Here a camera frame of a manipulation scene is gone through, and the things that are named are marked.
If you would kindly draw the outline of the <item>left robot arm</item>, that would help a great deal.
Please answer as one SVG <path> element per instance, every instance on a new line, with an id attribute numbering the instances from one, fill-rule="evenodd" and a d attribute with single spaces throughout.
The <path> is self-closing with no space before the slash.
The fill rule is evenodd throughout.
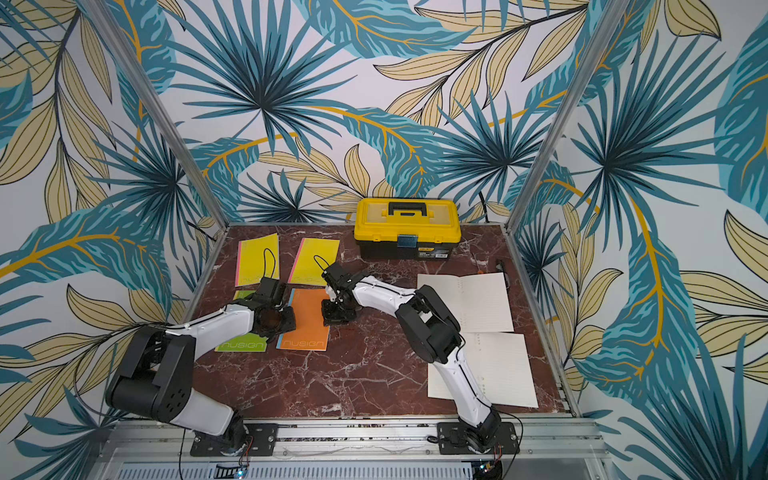
<path id="1" fill-rule="evenodd" d="M 245 334 L 271 340 L 293 331 L 286 288 L 267 278 L 254 293 L 185 324 L 139 328 L 106 389 L 107 405 L 191 430 L 225 456 L 242 455 L 252 438 L 242 415 L 194 389 L 195 362 Z"/>

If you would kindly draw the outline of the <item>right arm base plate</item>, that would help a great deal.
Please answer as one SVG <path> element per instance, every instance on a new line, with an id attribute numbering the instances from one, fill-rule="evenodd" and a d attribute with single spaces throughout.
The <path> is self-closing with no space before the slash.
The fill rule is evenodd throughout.
<path id="1" fill-rule="evenodd" d="M 490 435 L 481 435 L 462 422 L 440 422 L 436 438 L 441 455 L 512 455 L 520 450 L 520 437 L 510 422 L 500 423 Z"/>

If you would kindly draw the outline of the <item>yellow cover notebook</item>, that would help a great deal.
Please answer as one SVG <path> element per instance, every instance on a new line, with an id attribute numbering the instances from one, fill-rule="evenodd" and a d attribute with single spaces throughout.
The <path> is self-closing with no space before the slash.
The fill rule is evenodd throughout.
<path id="1" fill-rule="evenodd" d="M 276 233 L 238 243 L 235 286 L 255 285 L 263 278 L 280 278 L 279 237 Z"/>
<path id="2" fill-rule="evenodd" d="M 324 287 L 326 281 L 322 273 L 336 261 L 339 246 L 339 240 L 304 238 L 300 243 L 288 283 Z"/>

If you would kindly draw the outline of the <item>aluminium front rail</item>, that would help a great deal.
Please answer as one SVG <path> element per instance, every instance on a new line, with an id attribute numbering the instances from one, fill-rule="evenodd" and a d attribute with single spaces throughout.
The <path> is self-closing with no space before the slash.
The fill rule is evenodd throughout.
<path id="1" fill-rule="evenodd" d="M 503 479 L 616 479 L 618 469 L 595 421 L 557 415 L 507 418 L 512 452 L 448 455 L 444 416 L 259 419 L 249 456 L 215 456 L 192 434 L 152 422 L 119 424 L 91 479 L 470 479 L 498 461 Z"/>

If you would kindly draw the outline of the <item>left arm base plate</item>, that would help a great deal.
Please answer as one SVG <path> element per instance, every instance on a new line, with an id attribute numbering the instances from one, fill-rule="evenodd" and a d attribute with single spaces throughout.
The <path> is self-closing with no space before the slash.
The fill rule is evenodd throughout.
<path id="1" fill-rule="evenodd" d="M 190 448 L 192 457 L 270 457 L 277 440 L 275 423 L 246 422 L 222 436 L 196 432 Z"/>

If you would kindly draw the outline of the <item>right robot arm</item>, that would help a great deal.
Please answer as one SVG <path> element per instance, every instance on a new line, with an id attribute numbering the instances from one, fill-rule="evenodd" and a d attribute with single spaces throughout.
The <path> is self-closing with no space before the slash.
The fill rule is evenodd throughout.
<path id="1" fill-rule="evenodd" d="M 467 362 L 458 320 L 429 286 L 407 289 L 364 272 L 352 274 L 340 263 L 323 268 L 327 300 L 321 302 L 326 325 L 344 325 L 363 309 L 374 309 L 398 320 L 415 354 L 433 365 L 457 408 L 467 447 L 486 453 L 495 447 L 501 415 L 483 394 Z"/>

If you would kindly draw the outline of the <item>yellow black toolbox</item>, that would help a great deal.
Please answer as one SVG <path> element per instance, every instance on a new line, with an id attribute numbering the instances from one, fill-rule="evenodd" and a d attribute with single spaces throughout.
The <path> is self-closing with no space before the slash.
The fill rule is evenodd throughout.
<path id="1" fill-rule="evenodd" d="M 450 200 L 365 198 L 357 204 L 354 239 L 367 261 L 447 260 L 462 234 Z"/>

